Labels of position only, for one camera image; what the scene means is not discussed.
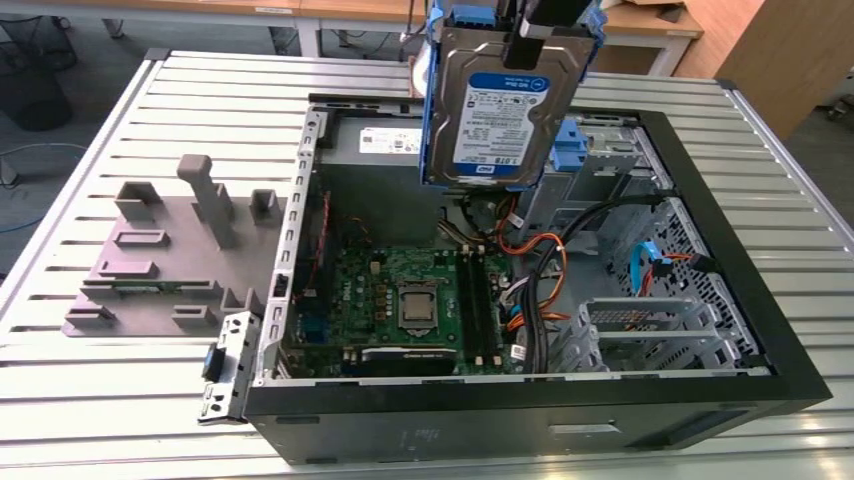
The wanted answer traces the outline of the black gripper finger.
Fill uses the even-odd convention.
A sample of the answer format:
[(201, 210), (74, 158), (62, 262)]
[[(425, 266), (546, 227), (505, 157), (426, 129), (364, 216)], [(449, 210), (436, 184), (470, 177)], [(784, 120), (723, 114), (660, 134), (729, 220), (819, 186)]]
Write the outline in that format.
[(557, 29), (566, 29), (573, 25), (573, 2), (502, 1), (498, 11), (501, 18), (510, 24), (501, 53), (502, 66), (514, 70), (532, 70), (545, 40)]

